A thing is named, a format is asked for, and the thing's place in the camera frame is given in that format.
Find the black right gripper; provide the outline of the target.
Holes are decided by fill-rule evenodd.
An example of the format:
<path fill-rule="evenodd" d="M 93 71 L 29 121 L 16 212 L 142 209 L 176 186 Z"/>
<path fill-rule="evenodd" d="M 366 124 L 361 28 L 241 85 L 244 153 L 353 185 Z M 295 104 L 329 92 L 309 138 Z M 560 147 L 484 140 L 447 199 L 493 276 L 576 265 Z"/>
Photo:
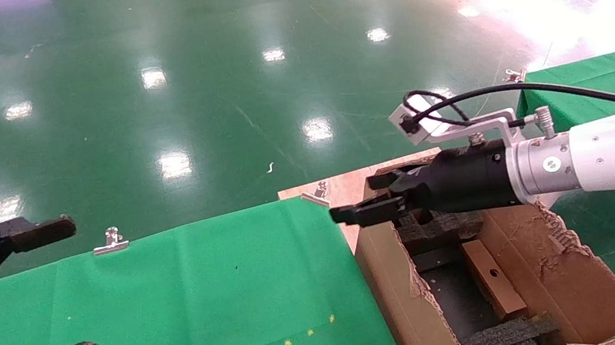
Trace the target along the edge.
<path fill-rule="evenodd" d="M 332 207 L 333 223 L 361 228 L 398 221 L 411 210 L 466 213 L 520 205 L 511 186 L 501 139 L 440 151 L 430 162 L 400 165 L 367 178 L 372 190 L 405 187 L 357 204 Z"/>

